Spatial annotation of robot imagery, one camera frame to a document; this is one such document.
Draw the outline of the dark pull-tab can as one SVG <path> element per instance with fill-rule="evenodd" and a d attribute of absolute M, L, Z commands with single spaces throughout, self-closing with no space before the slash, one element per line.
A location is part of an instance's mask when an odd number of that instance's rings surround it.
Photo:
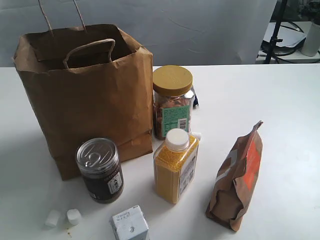
<path fill-rule="evenodd" d="M 92 138 L 80 145 L 75 161 L 93 200 L 108 204 L 123 191 L 124 178 L 118 148 L 109 138 Z"/>

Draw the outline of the white marshmallow piece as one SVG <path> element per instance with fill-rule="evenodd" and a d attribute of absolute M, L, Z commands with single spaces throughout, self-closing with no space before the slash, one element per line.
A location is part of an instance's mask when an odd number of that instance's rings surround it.
<path fill-rule="evenodd" d="M 66 212 L 66 216 L 67 216 L 68 222 L 73 226 L 78 225 L 82 220 L 82 215 L 80 211 L 76 208 L 69 209 Z"/>
<path fill-rule="evenodd" d="M 50 228 L 55 228 L 59 222 L 60 217 L 61 213 L 58 210 L 52 209 L 49 212 L 44 225 Z"/>

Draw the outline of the left white marshmallow piece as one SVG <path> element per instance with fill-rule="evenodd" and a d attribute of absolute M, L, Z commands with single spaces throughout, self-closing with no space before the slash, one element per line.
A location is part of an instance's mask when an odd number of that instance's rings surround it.
<path fill-rule="evenodd" d="M 58 210 L 52 209 L 49 212 L 44 225 L 50 228 L 55 228 L 59 222 L 60 217 L 61 213 Z"/>

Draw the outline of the brown paper bag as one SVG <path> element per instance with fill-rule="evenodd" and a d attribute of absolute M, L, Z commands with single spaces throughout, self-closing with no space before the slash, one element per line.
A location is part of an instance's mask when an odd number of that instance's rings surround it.
<path fill-rule="evenodd" d="M 153 54 L 116 25 L 24 34 L 13 62 L 63 180 L 80 175 L 76 150 L 92 138 L 123 162 L 152 152 Z"/>

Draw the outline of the white cylinder container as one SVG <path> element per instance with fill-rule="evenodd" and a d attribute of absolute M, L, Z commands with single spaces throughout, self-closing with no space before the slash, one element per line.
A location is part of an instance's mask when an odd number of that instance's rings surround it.
<path fill-rule="evenodd" d="M 301 53 L 308 57 L 313 57 L 317 54 L 320 48 L 320 25 L 312 22 L 310 29 L 305 38 Z"/>

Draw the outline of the nut jar with yellow lid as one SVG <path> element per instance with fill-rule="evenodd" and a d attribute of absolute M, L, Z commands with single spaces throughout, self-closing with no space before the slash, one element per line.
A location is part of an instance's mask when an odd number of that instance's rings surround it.
<path fill-rule="evenodd" d="M 175 128 L 191 132 L 195 91 L 191 72 L 178 65 L 165 65 L 153 72 L 153 129 L 164 140 Z"/>

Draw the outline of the right white marshmallow piece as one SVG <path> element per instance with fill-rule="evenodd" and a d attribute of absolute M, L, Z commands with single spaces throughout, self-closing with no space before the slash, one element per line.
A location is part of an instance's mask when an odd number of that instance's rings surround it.
<path fill-rule="evenodd" d="M 76 208 L 69 209 L 66 212 L 66 216 L 67 216 L 68 222 L 73 226 L 78 225 L 82 220 L 82 215 L 80 211 Z"/>

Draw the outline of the brown orange coffee pouch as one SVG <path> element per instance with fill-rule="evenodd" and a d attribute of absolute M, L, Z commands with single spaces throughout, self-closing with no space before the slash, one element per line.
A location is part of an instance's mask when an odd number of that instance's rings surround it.
<path fill-rule="evenodd" d="M 205 215 L 216 223 L 238 231 L 246 214 L 259 176 L 263 143 L 257 122 L 237 138 L 220 166 Z"/>

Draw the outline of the yellow millet plastic bottle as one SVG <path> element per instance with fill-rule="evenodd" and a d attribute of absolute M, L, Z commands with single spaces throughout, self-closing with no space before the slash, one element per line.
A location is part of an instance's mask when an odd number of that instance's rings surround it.
<path fill-rule="evenodd" d="M 176 204 L 195 175 L 200 141 L 180 128 L 173 128 L 153 155 L 156 193 Z"/>

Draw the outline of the white carton box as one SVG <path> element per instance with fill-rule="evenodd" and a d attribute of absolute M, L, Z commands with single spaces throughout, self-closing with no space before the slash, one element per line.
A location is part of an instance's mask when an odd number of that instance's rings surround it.
<path fill-rule="evenodd" d="M 110 219 L 116 240 L 149 240 L 149 226 L 139 205 L 126 209 Z"/>

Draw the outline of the black tripod stand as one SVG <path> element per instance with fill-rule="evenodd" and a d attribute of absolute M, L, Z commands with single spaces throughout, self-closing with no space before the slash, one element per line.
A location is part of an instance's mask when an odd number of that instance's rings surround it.
<path fill-rule="evenodd" d="M 277 43 L 282 42 L 283 40 L 278 38 L 278 33 L 280 30 L 281 23 L 283 21 L 285 10 L 288 4 L 288 0 L 277 0 L 274 10 L 271 15 L 271 20 L 275 20 L 275 27 L 273 30 L 273 33 L 270 37 L 270 40 L 268 43 L 262 43 L 261 44 L 261 51 L 266 52 L 265 59 L 263 61 L 263 64 L 269 64 L 271 62 L 271 58 L 274 53 L 274 48 L 276 47 Z"/>

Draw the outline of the dark blue object behind jar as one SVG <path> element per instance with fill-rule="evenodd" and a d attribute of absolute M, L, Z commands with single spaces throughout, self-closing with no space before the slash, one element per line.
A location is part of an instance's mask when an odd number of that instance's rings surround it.
<path fill-rule="evenodd" d="M 198 106 L 199 106 L 199 101 L 198 101 L 197 95 L 195 94 L 194 95 L 194 101 L 193 101 L 193 107 L 196 108 Z"/>

